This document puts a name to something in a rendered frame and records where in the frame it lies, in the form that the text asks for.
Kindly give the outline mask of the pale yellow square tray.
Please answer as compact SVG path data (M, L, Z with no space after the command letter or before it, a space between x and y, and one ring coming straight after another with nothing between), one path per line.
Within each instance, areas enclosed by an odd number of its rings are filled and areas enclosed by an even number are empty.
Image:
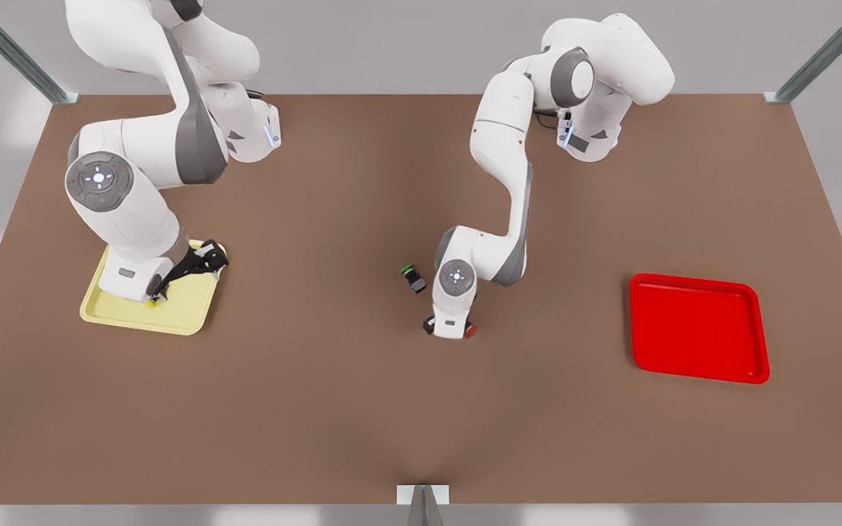
M150 308L100 289L99 280L118 259L116 250L108 246L80 306L84 321L178 335L191 335L201 329L216 289L213 273L191 274L173 281L168 286L167 300L158 299L157 306Z

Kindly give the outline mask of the silver frame post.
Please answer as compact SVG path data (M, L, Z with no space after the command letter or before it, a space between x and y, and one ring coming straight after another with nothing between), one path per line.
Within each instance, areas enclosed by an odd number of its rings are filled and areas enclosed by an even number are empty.
M408 505L406 526L444 526L440 505L449 505L448 485L398 485L395 502Z
M842 54L842 26L775 92L764 92L768 104L789 104Z
M0 56L37 88L51 104L79 102L79 94L67 93L1 26Z

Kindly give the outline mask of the red square tray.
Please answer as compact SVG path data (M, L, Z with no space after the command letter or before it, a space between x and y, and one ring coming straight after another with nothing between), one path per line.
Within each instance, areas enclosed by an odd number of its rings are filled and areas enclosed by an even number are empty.
M636 273L629 313L643 370L752 385L770 376L758 296L745 284Z

